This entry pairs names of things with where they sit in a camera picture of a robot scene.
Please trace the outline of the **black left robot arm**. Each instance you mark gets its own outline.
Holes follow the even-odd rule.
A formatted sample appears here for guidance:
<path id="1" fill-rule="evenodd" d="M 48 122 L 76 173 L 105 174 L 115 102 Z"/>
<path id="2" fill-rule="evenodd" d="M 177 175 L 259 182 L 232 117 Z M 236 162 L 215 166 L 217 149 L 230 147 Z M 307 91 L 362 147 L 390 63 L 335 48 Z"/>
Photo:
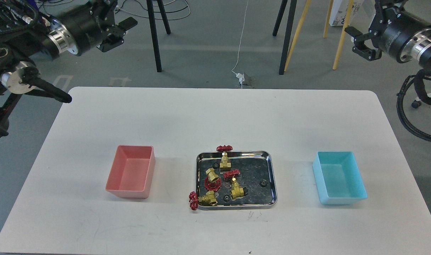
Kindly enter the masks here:
<path id="1" fill-rule="evenodd" d="M 98 48 L 107 52 L 123 44 L 138 22 L 129 17 L 115 22 L 116 0 L 89 0 L 55 16 L 42 13 L 32 0 L 0 0 L 0 138 L 8 135 L 9 116 L 23 94 L 70 103 L 71 95 L 45 81 L 31 59 L 51 60 L 68 51 L 81 56 Z"/>

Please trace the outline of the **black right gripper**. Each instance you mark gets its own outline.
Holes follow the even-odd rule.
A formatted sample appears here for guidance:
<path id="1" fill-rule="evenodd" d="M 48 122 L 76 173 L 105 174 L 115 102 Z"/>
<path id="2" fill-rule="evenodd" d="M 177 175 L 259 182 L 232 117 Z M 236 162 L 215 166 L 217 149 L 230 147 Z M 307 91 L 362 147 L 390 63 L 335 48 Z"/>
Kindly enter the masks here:
<path id="1" fill-rule="evenodd" d="M 353 26 L 345 28 L 357 40 L 352 51 L 368 61 L 386 53 L 398 63 L 431 64 L 431 23 L 406 11 L 404 4 L 405 0 L 376 0 L 368 33 Z"/>

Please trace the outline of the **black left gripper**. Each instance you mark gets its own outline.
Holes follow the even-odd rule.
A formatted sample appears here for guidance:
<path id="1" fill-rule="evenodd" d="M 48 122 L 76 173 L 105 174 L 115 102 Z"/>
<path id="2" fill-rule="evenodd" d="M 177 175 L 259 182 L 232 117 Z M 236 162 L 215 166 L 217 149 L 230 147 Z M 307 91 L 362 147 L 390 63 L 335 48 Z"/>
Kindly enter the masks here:
<path id="1" fill-rule="evenodd" d="M 58 53 L 81 56 L 97 48 L 105 53 L 124 43 L 126 30 L 138 24 L 133 17 L 115 22 L 116 0 L 89 0 L 55 16 L 55 45 Z"/>

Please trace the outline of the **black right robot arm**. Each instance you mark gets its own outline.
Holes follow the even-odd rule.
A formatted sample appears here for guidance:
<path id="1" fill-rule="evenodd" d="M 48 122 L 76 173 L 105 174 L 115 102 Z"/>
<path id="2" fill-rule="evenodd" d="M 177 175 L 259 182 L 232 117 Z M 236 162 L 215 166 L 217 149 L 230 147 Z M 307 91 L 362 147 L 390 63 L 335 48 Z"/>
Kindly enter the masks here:
<path id="1" fill-rule="evenodd" d="M 398 63 L 416 60 L 431 69 L 431 23 L 408 12 L 404 0 L 376 0 L 375 16 L 367 33 L 345 29 L 354 41 L 353 52 L 373 61 L 386 53 Z"/>

